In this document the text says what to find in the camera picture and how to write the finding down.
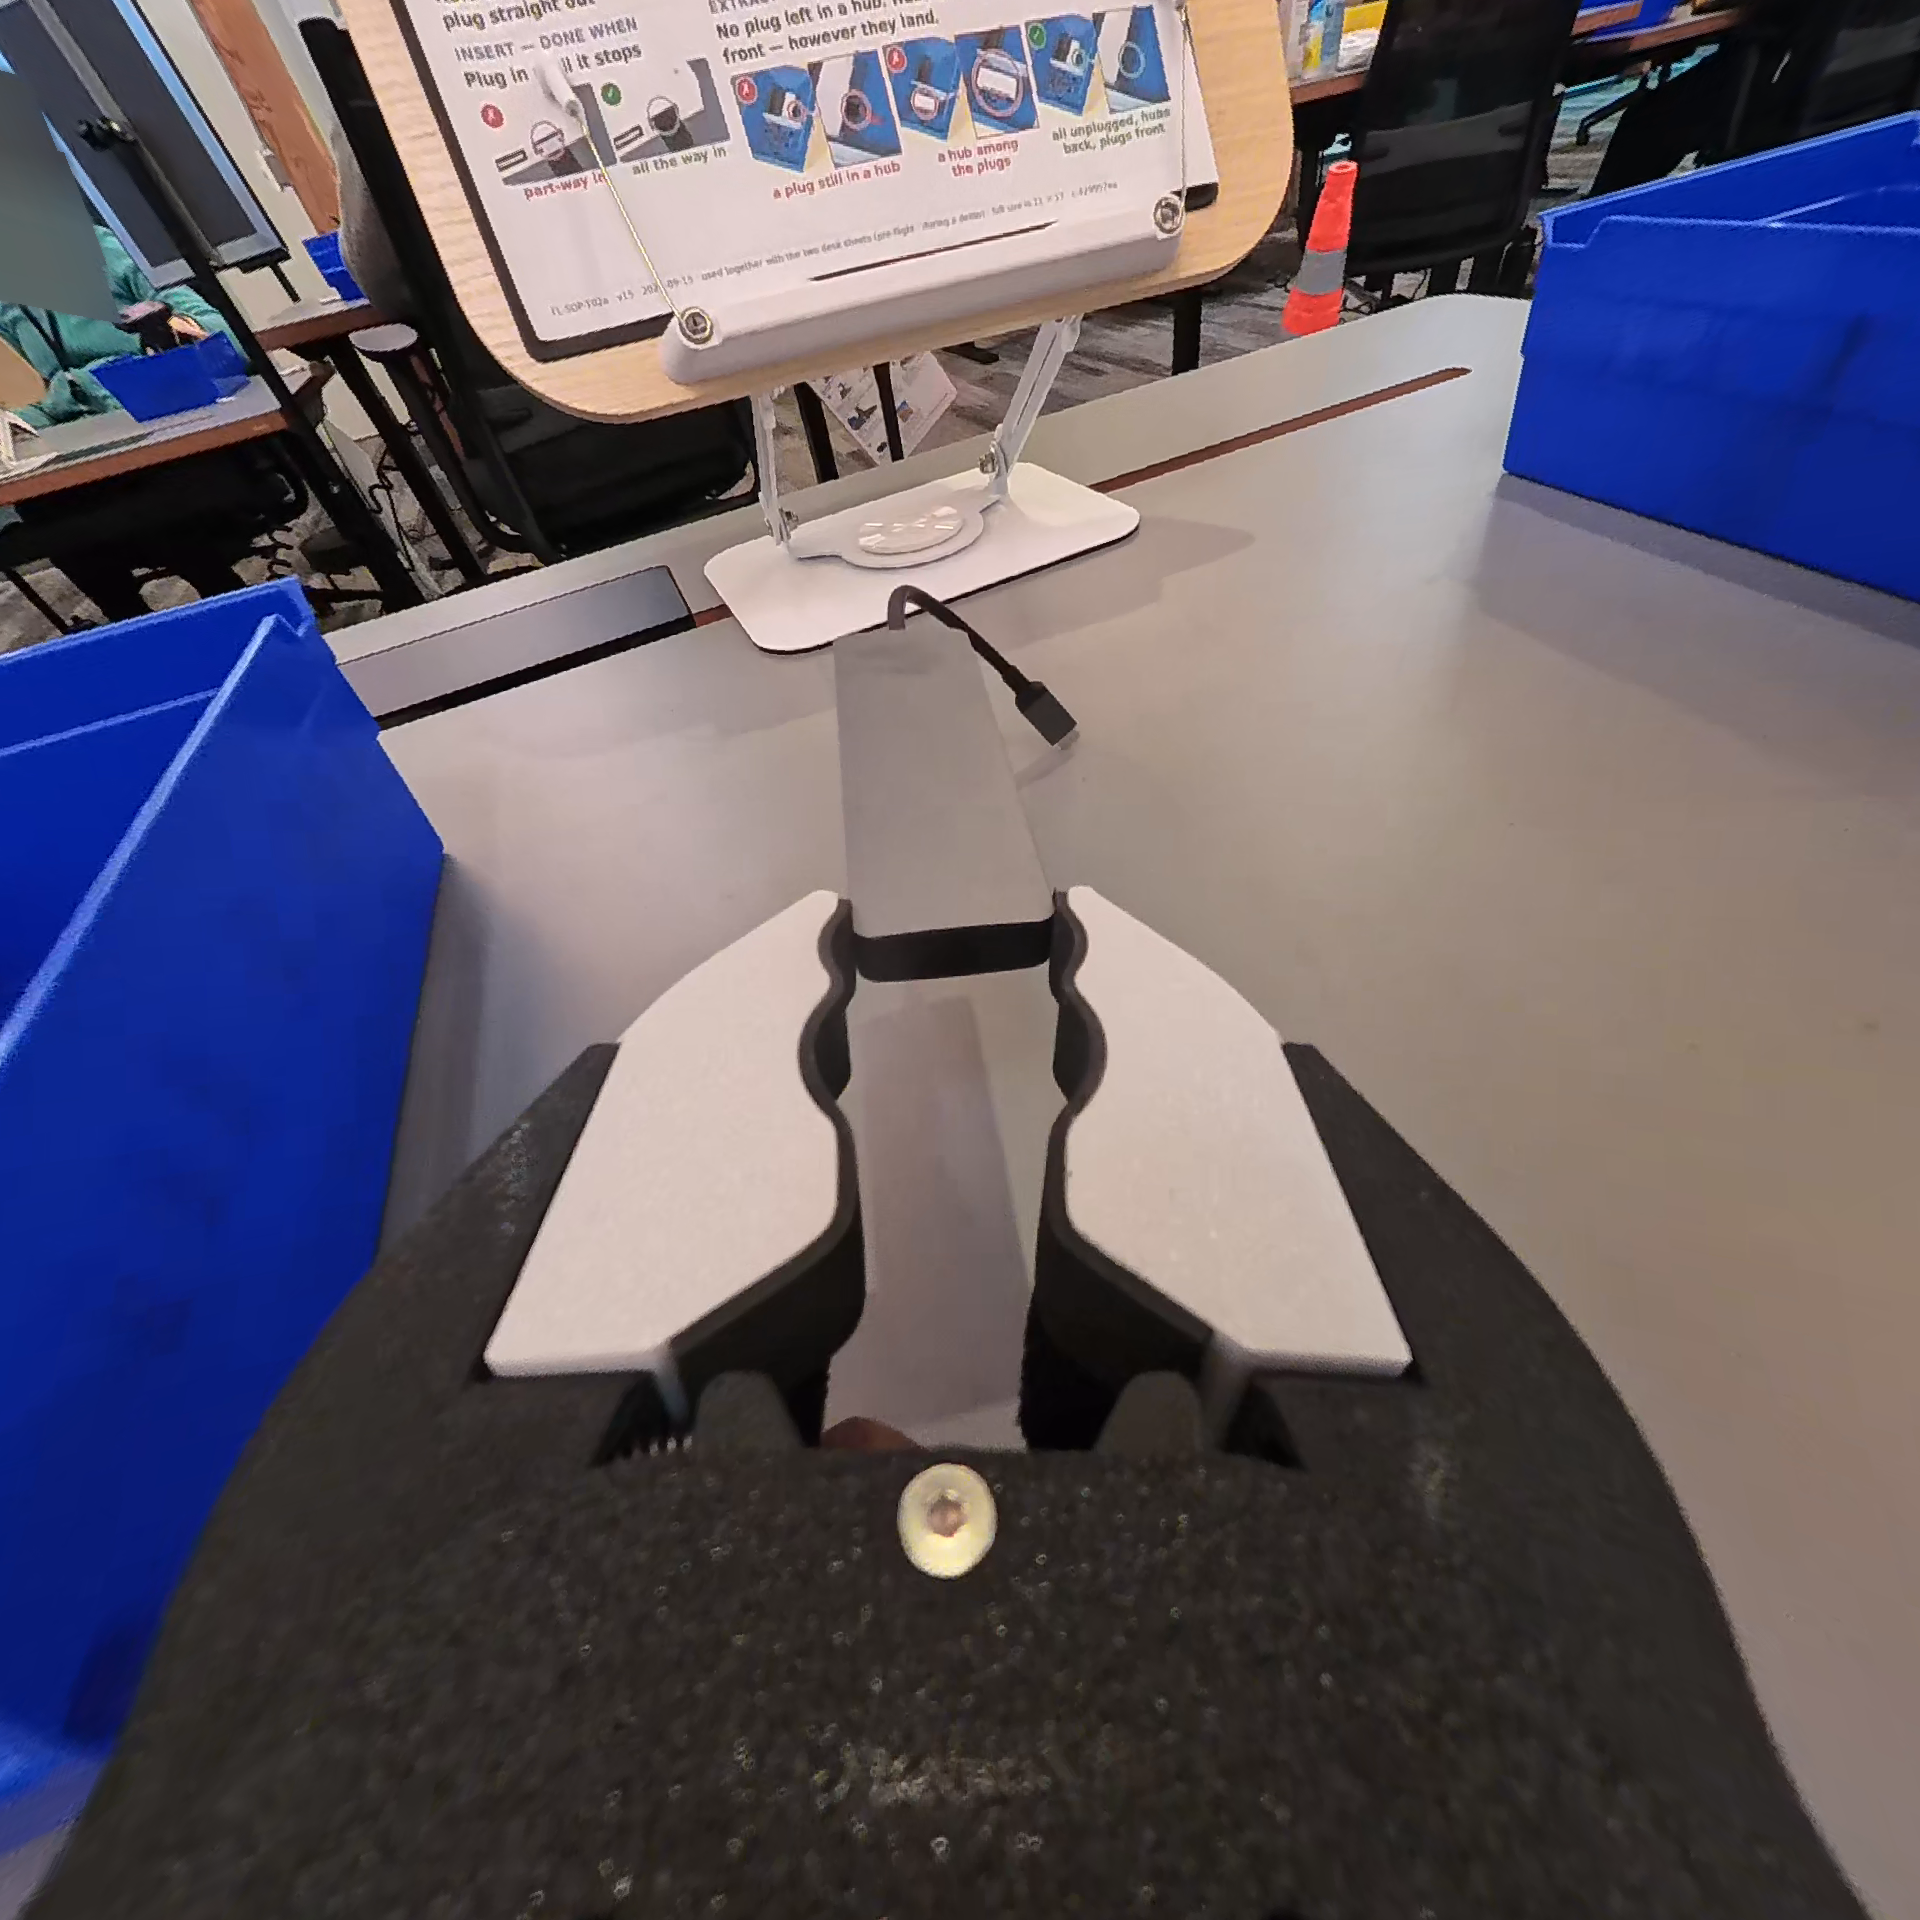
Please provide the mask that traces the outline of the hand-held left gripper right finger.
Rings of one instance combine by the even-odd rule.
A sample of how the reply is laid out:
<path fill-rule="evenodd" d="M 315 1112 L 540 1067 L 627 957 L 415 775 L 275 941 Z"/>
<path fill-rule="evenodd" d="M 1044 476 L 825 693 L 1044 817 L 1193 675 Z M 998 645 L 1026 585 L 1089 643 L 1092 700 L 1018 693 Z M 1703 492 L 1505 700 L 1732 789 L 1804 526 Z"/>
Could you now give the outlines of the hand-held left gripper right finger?
<path fill-rule="evenodd" d="M 1414 1349 L 1280 1038 L 1234 985 L 1074 885 L 1057 893 L 1026 1444 L 1090 1449 L 1176 1375 L 1207 1440 L 1271 1375 L 1401 1381 Z"/>

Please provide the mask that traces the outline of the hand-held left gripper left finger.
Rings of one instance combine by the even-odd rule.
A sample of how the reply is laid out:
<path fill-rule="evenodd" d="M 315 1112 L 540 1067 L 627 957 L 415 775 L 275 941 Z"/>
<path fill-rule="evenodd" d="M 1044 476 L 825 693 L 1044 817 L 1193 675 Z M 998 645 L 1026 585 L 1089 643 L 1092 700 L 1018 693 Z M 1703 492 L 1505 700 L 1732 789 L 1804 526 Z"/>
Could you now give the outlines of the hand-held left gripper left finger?
<path fill-rule="evenodd" d="M 491 1375 L 630 1375 L 689 1423 L 706 1384 L 752 1374 L 818 1429 L 867 1303 L 851 935 L 851 903 L 812 891 L 627 1027 L 484 1345 Z"/>

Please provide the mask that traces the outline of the grey usb hub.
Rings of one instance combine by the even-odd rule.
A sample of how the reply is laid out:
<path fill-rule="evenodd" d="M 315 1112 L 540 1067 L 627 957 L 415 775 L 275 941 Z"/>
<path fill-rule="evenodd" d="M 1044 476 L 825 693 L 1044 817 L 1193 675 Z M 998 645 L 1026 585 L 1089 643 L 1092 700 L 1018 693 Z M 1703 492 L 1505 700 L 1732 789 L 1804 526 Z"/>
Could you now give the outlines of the grey usb hub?
<path fill-rule="evenodd" d="M 1078 723 L 946 601 L 903 582 L 884 622 L 833 645 L 851 950 L 872 981 L 1050 959 L 1055 893 L 984 668 L 1051 747 Z"/>

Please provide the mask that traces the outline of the black office chair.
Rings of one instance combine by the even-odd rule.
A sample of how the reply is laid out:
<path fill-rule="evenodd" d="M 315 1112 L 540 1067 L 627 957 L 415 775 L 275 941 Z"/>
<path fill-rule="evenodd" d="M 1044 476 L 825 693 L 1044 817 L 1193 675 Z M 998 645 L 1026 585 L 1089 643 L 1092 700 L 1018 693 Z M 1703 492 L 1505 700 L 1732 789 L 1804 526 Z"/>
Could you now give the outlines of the black office chair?
<path fill-rule="evenodd" d="M 1353 120 L 1347 277 L 1515 294 L 1578 1 L 1392 1 Z"/>
<path fill-rule="evenodd" d="M 752 499 L 745 399 L 600 422 L 548 404 L 495 359 L 454 294 L 353 36 L 332 16 L 298 29 L 416 300 L 411 323 L 387 320 L 368 340 L 475 527 L 510 550 L 572 560 Z"/>

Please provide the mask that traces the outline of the black tripod with sheet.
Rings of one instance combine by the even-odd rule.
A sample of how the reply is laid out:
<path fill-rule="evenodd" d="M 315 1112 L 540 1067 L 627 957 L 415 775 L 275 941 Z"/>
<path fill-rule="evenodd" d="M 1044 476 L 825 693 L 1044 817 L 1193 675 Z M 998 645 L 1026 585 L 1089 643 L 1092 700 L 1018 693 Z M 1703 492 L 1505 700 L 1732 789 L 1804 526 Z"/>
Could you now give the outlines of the black tripod with sheet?
<path fill-rule="evenodd" d="M 818 384 L 838 420 L 873 464 L 916 452 L 955 404 L 955 385 L 936 351 L 916 351 L 884 368 L 827 375 Z"/>

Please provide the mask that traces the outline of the orange cone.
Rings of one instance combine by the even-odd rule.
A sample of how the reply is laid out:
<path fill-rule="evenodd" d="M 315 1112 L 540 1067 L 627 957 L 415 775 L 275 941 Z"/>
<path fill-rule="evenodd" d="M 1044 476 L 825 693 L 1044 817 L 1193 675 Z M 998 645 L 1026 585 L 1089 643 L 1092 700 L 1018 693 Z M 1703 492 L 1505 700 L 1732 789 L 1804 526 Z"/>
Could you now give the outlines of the orange cone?
<path fill-rule="evenodd" d="M 1358 175 L 1356 160 L 1336 160 L 1326 171 L 1304 238 L 1304 261 L 1287 288 L 1280 320 L 1287 340 L 1311 339 L 1340 320 Z"/>

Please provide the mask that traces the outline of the grey table with wooden edge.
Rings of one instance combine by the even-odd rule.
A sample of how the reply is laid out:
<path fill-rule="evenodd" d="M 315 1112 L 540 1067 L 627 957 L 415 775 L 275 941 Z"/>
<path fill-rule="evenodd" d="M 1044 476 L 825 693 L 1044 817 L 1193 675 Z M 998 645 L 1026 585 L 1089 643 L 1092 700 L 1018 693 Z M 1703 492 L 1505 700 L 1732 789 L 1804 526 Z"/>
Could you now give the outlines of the grey table with wooden edge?
<path fill-rule="evenodd" d="M 347 340 L 356 328 L 387 323 L 390 315 L 367 300 L 303 301 L 283 308 L 262 332 L 259 340 L 280 366 L 298 351 L 303 363 L 286 371 L 283 384 L 300 417 L 321 417 L 330 373 L 310 366 L 328 347 Z M 95 415 L 48 427 L 39 443 L 46 455 L 24 465 L 6 465 L 3 504 L 8 510 L 36 499 L 104 483 L 120 472 L 178 464 L 209 451 L 273 441 L 288 435 L 290 420 L 278 404 L 267 379 L 255 375 L 249 384 L 211 406 L 138 422 L 127 414 Z"/>

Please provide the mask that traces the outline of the printed instruction sheet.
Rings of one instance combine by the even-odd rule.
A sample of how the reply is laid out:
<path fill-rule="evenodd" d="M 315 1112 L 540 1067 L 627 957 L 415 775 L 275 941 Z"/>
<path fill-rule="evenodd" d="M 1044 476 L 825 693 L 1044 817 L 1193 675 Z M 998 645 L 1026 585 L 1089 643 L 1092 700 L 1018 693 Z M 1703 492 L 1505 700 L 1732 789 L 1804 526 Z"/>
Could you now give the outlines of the printed instruction sheet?
<path fill-rule="evenodd" d="M 674 377 L 1168 265 L 1183 4 L 396 4 L 529 353 Z"/>

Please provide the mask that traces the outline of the black sign stand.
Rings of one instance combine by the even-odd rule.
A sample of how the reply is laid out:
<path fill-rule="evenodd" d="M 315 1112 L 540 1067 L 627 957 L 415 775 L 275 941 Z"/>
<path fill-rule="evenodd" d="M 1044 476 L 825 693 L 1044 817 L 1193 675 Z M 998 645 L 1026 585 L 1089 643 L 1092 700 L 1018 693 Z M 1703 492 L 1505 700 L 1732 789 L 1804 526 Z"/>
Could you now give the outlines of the black sign stand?
<path fill-rule="evenodd" d="M 282 277 L 290 252 L 142 4 L 6 4 L 6 304 L 120 320 L 96 222 L 153 288 L 190 284 L 225 315 L 294 429 L 6 508 L 6 577 L 25 585 L 25 569 L 51 566 L 100 617 L 132 617 L 147 613 L 147 585 L 159 577 L 199 596 L 238 588 L 242 565 L 318 515 L 344 547 L 337 569 L 367 571 L 387 609 L 420 606 L 434 585 L 396 508 L 376 501 L 382 468 L 330 431 L 324 406 L 315 422 L 300 417 L 282 375 L 303 356 L 278 366 L 227 284 L 230 272 Z M 482 581 L 360 349 L 344 340 L 310 366 L 360 397 L 449 560 L 468 582 Z M 39 392 L 39 377 L 6 344 L 6 406 Z M 6 465 L 43 457 L 41 435 L 56 425 L 6 422 Z"/>

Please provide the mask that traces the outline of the wooden office desk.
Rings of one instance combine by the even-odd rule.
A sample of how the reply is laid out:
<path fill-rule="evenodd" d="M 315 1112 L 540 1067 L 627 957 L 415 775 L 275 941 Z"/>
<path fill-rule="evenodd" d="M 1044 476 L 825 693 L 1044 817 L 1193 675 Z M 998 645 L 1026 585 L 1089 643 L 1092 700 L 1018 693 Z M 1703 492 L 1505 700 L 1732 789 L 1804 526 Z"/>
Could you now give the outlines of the wooden office desk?
<path fill-rule="evenodd" d="M 1642 19 L 1642 4 L 1588 7 L 1575 16 L 1569 45 L 1585 53 L 1601 48 L 1603 55 L 1640 57 L 1670 44 L 1695 44 L 1738 25 L 1745 4 L 1675 4 L 1662 19 Z M 1364 85 L 1364 65 L 1330 69 L 1292 81 L 1295 104 L 1320 104 L 1356 93 Z"/>

